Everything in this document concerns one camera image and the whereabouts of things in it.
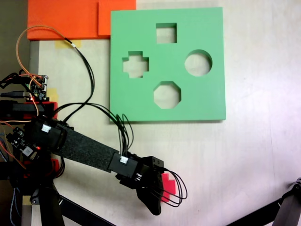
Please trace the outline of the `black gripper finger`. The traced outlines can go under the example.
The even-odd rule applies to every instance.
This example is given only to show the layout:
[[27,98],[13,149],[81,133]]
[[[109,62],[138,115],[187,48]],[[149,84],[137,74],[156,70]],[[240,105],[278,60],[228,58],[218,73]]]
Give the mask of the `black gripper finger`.
[[163,196],[163,182],[160,173],[153,173],[142,178],[136,189],[138,199],[155,216],[161,214],[161,199]]
[[160,173],[164,173],[164,162],[154,156],[143,157],[142,163],[148,170],[155,170]]

